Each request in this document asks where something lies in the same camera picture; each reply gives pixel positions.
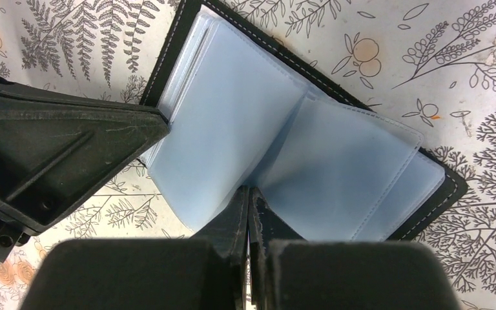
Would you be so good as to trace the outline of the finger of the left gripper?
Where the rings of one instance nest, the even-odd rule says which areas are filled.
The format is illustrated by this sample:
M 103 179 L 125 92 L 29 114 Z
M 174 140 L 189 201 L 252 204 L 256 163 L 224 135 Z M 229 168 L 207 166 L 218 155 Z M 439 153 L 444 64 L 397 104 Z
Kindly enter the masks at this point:
M 155 108 L 0 77 L 0 265 L 168 133 Z

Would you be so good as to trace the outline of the black card holder wallet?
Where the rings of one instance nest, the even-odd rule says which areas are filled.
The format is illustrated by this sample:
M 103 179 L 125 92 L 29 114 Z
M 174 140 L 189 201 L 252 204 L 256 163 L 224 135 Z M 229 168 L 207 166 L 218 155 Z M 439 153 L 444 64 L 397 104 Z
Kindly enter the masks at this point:
M 247 186 L 306 240 L 408 240 L 468 190 L 420 132 L 219 1 L 179 2 L 141 104 L 170 126 L 141 161 L 195 231 Z

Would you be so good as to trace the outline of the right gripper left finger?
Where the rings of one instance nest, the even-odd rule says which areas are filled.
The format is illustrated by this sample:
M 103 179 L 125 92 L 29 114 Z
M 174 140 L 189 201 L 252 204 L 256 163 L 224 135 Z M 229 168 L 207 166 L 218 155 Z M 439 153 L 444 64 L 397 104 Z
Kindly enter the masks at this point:
M 22 309 L 244 309 L 249 189 L 190 238 L 67 240 Z

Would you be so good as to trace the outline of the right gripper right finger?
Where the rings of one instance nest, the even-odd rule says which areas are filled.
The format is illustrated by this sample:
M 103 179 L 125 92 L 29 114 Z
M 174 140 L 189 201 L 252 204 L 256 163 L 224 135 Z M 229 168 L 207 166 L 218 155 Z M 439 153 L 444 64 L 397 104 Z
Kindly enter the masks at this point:
M 251 301 L 257 309 L 458 309 L 435 255 L 414 242 L 309 242 L 251 188 Z

